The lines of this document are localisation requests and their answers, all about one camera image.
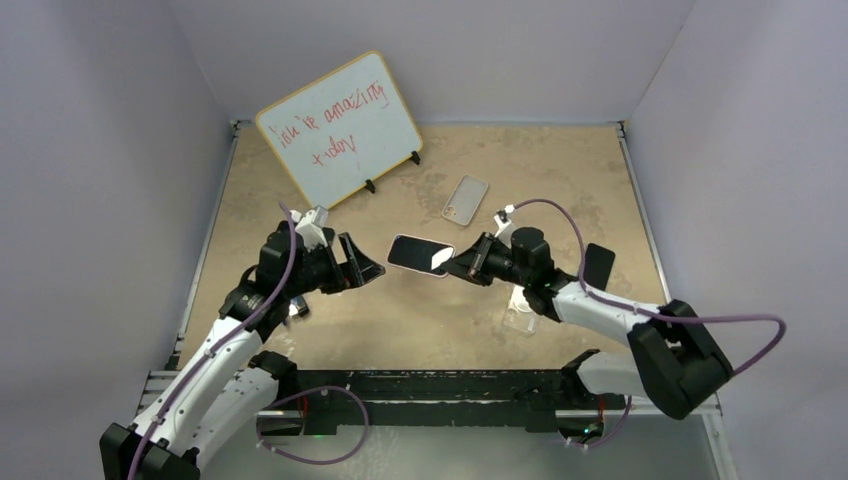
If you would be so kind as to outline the clear phone case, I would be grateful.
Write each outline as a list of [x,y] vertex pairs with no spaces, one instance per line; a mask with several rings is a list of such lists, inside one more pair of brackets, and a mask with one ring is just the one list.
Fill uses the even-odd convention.
[[524,336],[533,336],[540,317],[532,310],[524,296],[524,288],[514,286],[502,316],[502,323]]

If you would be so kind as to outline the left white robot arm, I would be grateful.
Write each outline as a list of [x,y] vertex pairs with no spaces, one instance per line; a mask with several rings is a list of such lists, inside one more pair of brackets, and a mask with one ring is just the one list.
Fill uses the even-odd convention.
[[265,408],[292,405],[336,388],[302,387],[297,365],[263,350],[286,323],[293,299],[335,294],[384,275],[347,233],[301,218],[282,221],[226,297],[204,344],[168,387],[127,426],[99,440],[108,479],[198,479],[212,457]]

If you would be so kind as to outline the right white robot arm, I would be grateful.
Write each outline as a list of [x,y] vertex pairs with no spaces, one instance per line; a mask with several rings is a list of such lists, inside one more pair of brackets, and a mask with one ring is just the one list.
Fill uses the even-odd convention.
[[556,267],[537,228],[517,229],[509,243],[484,233],[439,267],[481,286],[495,280],[514,284],[534,313],[628,347],[624,355],[588,350],[565,365],[561,392],[573,406],[584,407],[603,394],[642,397],[681,420],[734,376],[706,327],[683,322],[693,312],[688,304],[627,307],[622,299],[608,305],[592,298],[588,286]]

